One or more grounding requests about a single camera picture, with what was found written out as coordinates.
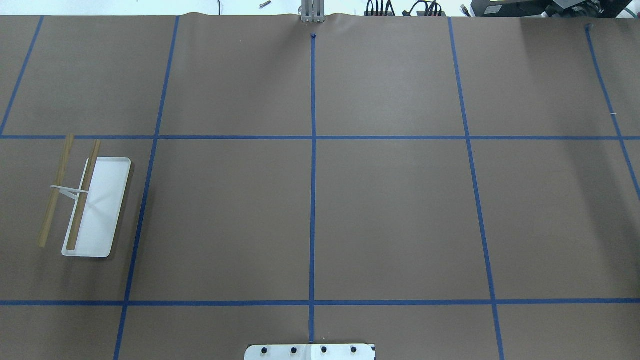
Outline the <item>aluminium frame post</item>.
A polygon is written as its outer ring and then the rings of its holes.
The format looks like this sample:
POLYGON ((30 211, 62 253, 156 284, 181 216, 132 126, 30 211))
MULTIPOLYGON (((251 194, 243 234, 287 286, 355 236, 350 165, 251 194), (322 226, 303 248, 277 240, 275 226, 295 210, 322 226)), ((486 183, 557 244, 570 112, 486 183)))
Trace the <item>aluminium frame post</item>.
POLYGON ((299 15, 302 23, 324 23, 326 20, 325 1, 302 0, 299 15))

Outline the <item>white rack cross support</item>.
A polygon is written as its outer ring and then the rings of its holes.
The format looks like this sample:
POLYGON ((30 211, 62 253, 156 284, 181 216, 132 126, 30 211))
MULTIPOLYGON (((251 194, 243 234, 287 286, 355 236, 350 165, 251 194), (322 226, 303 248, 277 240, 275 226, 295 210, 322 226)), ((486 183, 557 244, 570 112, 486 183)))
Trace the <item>white rack cross support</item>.
POLYGON ((73 199, 74 201, 77 201, 80 198, 80 195, 89 194, 89 191, 87 190, 76 189, 72 187, 55 186, 55 185, 52 185, 50 187, 55 191, 58 191, 60 194, 66 196, 67 198, 73 199))

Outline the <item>white rack base tray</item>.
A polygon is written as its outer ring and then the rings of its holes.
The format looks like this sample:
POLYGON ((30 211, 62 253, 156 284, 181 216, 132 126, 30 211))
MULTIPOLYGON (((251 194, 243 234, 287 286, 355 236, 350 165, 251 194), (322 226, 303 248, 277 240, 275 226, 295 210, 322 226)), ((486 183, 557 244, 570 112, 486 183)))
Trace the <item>white rack base tray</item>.
POLYGON ((71 226, 68 226, 61 254, 84 258, 107 258, 112 251, 121 216, 131 159, 100 156, 96 160, 87 200, 73 250, 67 248, 71 226))

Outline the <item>wooden rack bar outer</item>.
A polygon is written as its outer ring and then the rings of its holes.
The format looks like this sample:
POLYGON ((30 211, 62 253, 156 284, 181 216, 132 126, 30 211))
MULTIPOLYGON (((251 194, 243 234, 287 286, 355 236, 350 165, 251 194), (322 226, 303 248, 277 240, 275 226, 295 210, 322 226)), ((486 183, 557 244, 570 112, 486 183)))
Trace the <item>wooden rack bar outer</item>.
MULTIPOLYGON (((55 179, 53 183, 54 186, 62 186, 62 181, 66 176, 67 164, 73 148, 74 138, 75 136, 73 133, 68 133, 65 137, 62 154, 58 162, 57 171, 55 173, 55 179)), ((51 226, 55 216, 55 210, 57 209, 57 202, 60 194, 58 187, 50 187, 51 191, 46 205, 45 217, 38 234, 39 248, 44 248, 46 246, 48 237, 50 236, 51 226)))

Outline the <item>wooden rack bar inner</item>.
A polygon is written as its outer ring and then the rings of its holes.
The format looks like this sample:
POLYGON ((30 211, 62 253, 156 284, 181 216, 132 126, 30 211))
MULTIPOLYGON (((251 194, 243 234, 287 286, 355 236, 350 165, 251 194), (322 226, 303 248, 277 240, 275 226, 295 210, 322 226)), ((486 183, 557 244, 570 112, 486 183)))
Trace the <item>wooden rack bar inner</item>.
POLYGON ((89 198, 90 185, 92 184, 94 171, 98 162, 101 142, 102 141, 100 139, 96 139, 93 142, 93 148, 91 149, 90 155, 87 158, 86 169, 83 173, 82 178, 82 184, 77 195, 77 205, 75 208, 73 219, 71 221, 69 237, 65 246, 65 249, 67 251, 75 251, 77 246, 83 215, 87 205, 87 200, 89 198))

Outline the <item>wooden rack bar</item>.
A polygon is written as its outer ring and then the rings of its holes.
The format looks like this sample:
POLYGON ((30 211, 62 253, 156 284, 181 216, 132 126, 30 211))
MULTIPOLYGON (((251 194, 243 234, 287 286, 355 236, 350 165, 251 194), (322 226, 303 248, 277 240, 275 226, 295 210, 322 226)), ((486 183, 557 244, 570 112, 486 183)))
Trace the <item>wooden rack bar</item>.
POLYGON ((92 184, 94 171, 98 162, 101 142, 102 141, 100 139, 96 139, 93 142, 93 148, 91 149, 90 155, 87 158, 86 169, 83 173, 82 178, 82 184, 77 195, 77 205, 75 208, 73 219, 71 221, 69 237, 65 246, 65 249, 67 251, 75 251, 77 246, 83 215, 87 205, 87 200, 89 198, 90 185, 92 184))
MULTIPOLYGON (((55 173, 55 179, 53 183, 54 186, 62 186, 62 181, 66 176, 67 164, 73 148, 74 138, 75 136, 73 133, 68 133, 65 137, 62 154, 58 162, 57 171, 55 173)), ((39 248, 44 248, 46 246, 48 237, 50 236, 51 226, 55 216, 55 210, 57 209, 57 202, 60 194, 58 187, 50 187, 51 191, 46 205, 45 217, 38 234, 39 248)))

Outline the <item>white pedestal base plate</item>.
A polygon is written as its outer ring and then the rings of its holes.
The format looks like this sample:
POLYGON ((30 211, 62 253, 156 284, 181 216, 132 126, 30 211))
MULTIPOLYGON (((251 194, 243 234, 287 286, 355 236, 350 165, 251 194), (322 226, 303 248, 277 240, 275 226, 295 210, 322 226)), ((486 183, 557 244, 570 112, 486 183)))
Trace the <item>white pedestal base plate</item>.
POLYGON ((245 360, 375 360, 375 346, 366 343, 255 344, 245 360))

